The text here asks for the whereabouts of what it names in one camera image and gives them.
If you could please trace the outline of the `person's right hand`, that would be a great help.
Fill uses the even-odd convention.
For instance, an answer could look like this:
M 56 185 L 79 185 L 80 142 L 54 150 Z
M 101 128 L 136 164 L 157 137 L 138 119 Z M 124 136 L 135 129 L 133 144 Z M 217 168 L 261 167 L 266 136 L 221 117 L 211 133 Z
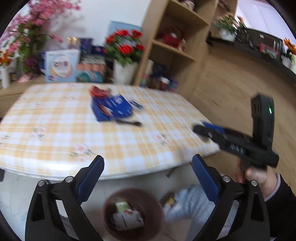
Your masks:
M 240 168 L 234 174 L 235 180 L 239 183 L 244 183 L 245 181 L 256 181 L 260 187 L 264 200 L 269 200 L 278 190 L 280 185 L 280 180 L 277 174 L 270 167 L 266 170 L 249 167 L 245 171 Z

